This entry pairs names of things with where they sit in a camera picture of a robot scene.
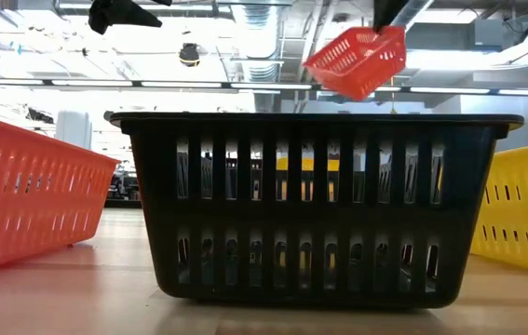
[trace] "yellow plastic basket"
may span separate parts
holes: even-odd
[[[528,268],[528,147],[495,155],[471,252]]]

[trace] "laundry basket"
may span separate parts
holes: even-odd
[[[363,100],[406,66],[404,27],[385,27],[380,34],[350,28],[303,66],[324,87]]]
[[[497,153],[472,253],[528,268],[528,147]]]
[[[439,307],[457,296],[495,141],[522,118],[122,113],[111,122],[131,136],[156,279],[169,295]],[[307,199],[305,141],[314,160]],[[330,177],[336,141],[339,175]],[[180,150],[188,163],[183,191]],[[277,168],[280,151],[288,170]],[[438,157],[442,171],[432,168]],[[391,173],[380,181],[386,166]]]
[[[0,122],[0,264],[91,238],[116,163]]]

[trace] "wooden floor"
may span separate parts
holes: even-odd
[[[0,268],[5,334],[528,334],[528,271],[471,257],[460,298],[432,311],[199,305],[156,286],[142,212],[106,209],[87,243]]]

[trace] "black plastic basket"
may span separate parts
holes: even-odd
[[[131,136],[156,278],[169,295],[441,307],[460,289],[495,141],[522,118],[121,113],[111,121]],[[288,151],[286,170],[277,170],[278,148]],[[303,171],[304,153],[313,171]],[[328,171],[328,158],[338,171]]]

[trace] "red plastic basket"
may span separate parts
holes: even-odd
[[[95,235],[116,164],[0,122],[0,264]]]
[[[350,28],[303,66],[324,87],[363,100],[406,66],[404,28]]]

